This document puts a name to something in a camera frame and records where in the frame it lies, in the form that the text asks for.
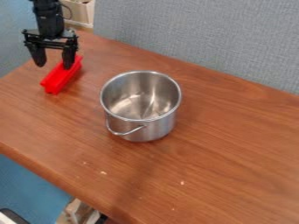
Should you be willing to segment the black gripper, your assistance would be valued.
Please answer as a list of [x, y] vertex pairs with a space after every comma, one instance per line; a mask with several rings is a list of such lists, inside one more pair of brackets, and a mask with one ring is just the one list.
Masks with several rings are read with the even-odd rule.
[[43, 67], [47, 62], [46, 48], [63, 50], [63, 66], [71, 69], [75, 63], [77, 51], [79, 50], [79, 36], [73, 29], [65, 30], [58, 36], [43, 36], [38, 29], [22, 31], [24, 36], [24, 46], [32, 55], [32, 60], [38, 67]]

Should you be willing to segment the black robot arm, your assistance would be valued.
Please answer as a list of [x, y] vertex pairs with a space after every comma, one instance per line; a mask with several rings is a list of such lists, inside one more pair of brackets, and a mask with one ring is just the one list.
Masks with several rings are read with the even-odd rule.
[[70, 70], [79, 50], [79, 36], [65, 26], [61, 0], [30, 0], [38, 28], [24, 29], [24, 46], [38, 67], [47, 63], [47, 49], [62, 50], [63, 68]]

